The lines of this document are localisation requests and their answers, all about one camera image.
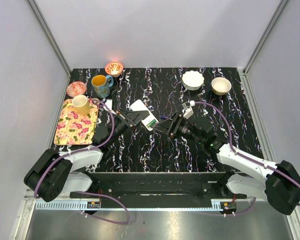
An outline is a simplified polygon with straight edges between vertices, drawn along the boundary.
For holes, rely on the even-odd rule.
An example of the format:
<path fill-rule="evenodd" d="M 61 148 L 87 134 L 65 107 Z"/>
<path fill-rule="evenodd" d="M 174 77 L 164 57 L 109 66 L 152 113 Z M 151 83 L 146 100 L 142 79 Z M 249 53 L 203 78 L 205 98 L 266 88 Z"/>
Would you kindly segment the white remote control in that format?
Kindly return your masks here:
<path fill-rule="evenodd" d="M 153 115 L 153 113 L 150 111 L 150 109 L 140 99 L 133 102 L 130 105 L 130 109 L 134 112 L 141 113 L 141 123 L 148 131 L 152 131 L 153 125 L 159 122 Z"/>

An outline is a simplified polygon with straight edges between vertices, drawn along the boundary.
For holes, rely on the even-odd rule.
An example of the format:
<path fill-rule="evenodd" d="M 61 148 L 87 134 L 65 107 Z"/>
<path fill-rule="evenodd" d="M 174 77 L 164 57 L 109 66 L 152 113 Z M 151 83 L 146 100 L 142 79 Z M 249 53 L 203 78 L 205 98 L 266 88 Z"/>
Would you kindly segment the green yellow battery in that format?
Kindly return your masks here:
<path fill-rule="evenodd" d="M 151 122 L 149 122 L 148 124 L 147 124 L 147 127 L 148 128 L 150 128 L 152 125 L 154 125 L 155 123 L 156 123 L 157 121 L 154 119 L 154 120 L 152 120 Z"/>

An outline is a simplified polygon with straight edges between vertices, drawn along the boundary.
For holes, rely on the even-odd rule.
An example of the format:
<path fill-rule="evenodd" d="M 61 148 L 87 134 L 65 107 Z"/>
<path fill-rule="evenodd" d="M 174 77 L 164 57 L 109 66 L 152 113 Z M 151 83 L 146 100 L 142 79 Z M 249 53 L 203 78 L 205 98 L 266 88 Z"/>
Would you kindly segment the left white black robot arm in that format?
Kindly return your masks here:
<path fill-rule="evenodd" d="M 87 173 L 77 170 L 100 163 L 109 152 L 115 138 L 128 128 L 135 128 L 149 116 L 147 110 L 128 111 L 117 109 L 111 127 L 99 124 L 95 127 L 92 144 L 71 152 L 57 152 L 50 148 L 43 152 L 33 167 L 24 177 L 24 184 L 34 191 L 36 199 L 50 202 L 61 193 L 81 191 L 92 198 L 98 193 L 98 185 Z"/>

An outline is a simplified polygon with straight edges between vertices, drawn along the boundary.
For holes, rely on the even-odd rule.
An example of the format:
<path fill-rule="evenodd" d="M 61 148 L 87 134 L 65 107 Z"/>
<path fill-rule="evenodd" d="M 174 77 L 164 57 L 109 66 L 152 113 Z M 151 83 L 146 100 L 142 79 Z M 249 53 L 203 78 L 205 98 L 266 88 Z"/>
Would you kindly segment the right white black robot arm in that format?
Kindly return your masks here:
<path fill-rule="evenodd" d="M 291 215 L 300 202 L 300 175 L 288 161 L 276 163 L 248 154 L 219 138 L 205 118 L 188 122 L 176 112 L 171 118 L 152 125 L 152 129 L 169 137 L 193 141 L 210 159 L 231 166 L 245 176 L 231 173 L 217 186 L 218 194 L 233 194 L 266 200 L 276 211 Z"/>

